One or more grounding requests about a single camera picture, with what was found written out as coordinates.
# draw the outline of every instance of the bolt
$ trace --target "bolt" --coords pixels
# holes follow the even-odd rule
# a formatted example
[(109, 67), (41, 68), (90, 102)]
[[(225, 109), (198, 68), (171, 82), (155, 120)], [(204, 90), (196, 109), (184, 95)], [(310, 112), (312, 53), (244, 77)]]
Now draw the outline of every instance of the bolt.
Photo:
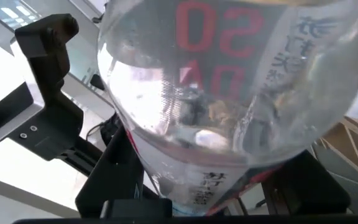
[(25, 133), (20, 133), (20, 138), (21, 139), (26, 139), (27, 138), (27, 135)]

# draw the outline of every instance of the plastic water bottle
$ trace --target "plastic water bottle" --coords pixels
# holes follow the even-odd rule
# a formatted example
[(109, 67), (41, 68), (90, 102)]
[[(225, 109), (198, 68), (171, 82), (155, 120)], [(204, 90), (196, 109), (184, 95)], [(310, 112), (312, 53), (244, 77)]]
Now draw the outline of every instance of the plastic water bottle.
[(343, 117), (358, 0), (111, 0), (98, 49), (159, 195), (210, 215)]

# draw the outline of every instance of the water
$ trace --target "water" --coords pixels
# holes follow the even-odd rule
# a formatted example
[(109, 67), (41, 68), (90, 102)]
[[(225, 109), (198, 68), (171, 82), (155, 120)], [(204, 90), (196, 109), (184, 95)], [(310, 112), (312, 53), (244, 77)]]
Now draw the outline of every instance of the water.
[[(173, 201), (175, 215), (212, 214), (263, 181), (338, 122), (357, 93), (358, 1), (141, 2), (108, 6), (98, 63), (147, 173), (160, 196)], [(175, 29), (186, 7), (222, 18), (212, 42), (191, 45), (174, 36), (183, 32)], [(226, 46), (227, 30), (252, 23), (227, 22), (237, 12), (258, 18), (255, 27), (264, 23)], [(204, 39), (190, 33), (211, 25), (194, 11), (188, 17), (188, 41)], [(249, 45), (252, 54), (236, 52)]]

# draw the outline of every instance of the chinese characters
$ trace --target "chinese characters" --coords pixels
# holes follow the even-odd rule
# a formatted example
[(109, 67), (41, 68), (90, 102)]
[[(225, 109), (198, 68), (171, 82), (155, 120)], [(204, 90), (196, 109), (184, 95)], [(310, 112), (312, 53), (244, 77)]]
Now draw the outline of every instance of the chinese characters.
[(206, 205), (215, 195), (218, 186), (224, 182), (226, 174), (223, 173), (203, 173), (203, 180), (196, 188), (194, 204)]
[(282, 85), (286, 79), (290, 80), (304, 69), (307, 57), (316, 47), (316, 41), (330, 34), (336, 26), (337, 20), (333, 17), (300, 17), (294, 35), (287, 36), (284, 52), (279, 52), (273, 58), (265, 87)]

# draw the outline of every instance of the bottle label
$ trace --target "bottle label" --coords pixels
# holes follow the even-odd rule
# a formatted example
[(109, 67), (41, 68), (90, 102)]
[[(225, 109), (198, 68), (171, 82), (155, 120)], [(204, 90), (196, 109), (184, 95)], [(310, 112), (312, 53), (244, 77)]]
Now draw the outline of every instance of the bottle label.
[(157, 192), (172, 200), (175, 216), (212, 215), (278, 167), (249, 169), (245, 165), (189, 164), (167, 156), (133, 131), (127, 134)]

